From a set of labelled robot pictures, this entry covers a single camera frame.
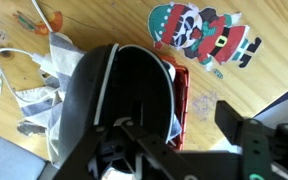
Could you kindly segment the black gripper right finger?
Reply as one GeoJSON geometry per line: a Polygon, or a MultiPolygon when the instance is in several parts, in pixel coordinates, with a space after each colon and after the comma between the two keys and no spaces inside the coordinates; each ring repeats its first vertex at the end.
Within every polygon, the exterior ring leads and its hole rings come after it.
{"type": "Polygon", "coordinates": [[[215,123],[231,145],[241,148],[243,180],[273,180],[268,139],[261,122],[244,119],[226,101],[216,102],[215,123]]]}

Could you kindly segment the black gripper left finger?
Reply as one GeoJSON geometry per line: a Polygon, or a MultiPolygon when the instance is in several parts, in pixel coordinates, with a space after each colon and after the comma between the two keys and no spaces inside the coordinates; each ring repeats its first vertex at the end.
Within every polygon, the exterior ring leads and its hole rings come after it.
{"type": "Polygon", "coordinates": [[[133,120],[121,123],[123,161],[138,180],[185,180],[188,163],[157,134],[149,133],[133,120]]]}

